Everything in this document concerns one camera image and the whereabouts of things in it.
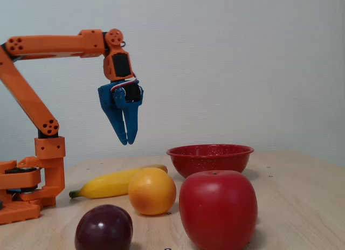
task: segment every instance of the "orange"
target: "orange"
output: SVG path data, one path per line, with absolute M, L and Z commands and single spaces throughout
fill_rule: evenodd
M 143 215 L 167 212 L 176 199 L 176 186 L 171 177 L 158 168 L 144 168 L 129 183 L 129 201 Z

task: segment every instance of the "banana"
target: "banana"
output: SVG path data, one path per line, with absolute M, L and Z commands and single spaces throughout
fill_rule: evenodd
M 71 191 L 70 197 L 86 197 L 89 199 L 126 195 L 133 176 L 143 168 L 159 168 L 168 172 L 165 165 L 147 165 L 140 168 L 108 173 L 87 182 L 80 190 Z

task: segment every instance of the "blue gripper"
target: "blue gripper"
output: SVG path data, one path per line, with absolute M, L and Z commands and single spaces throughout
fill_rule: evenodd
M 111 92 L 111 88 L 125 81 L 112 82 L 98 88 L 101 107 L 112 124 L 123 145 L 133 144 L 138 131 L 138 108 L 142 104 L 144 90 L 139 86 L 141 95 L 139 101 L 126 101 L 126 85 Z

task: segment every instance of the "banana stem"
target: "banana stem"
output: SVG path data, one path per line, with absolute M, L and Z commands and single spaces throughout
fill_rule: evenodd
M 70 191 L 69 195 L 70 195 L 71 198 L 79 197 L 80 196 L 79 192 L 80 192 L 80 190 Z

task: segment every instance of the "cable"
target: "cable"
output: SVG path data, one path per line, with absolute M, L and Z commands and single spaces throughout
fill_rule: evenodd
M 120 84 L 117 84 L 117 85 L 113 86 L 113 87 L 110 89 L 110 91 L 111 91 L 111 92 L 114 92 L 115 89 L 117 89 L 118 87 L 123 87 L 123 86 L 125 86 L 125 85 L 132 84 L 132 83 L 136 82 L 136 81 L 137 81 L 137 78 L 136 78 L 136 75 L 135 75 L 134 73 L 133 73 L 133 77 L 134 77 L 134 79 L 132 79 L 132 80 L 129 80 L 129 81 L 126 81 L 126 82 L 123 82 L 123 83 L 120 83 Z

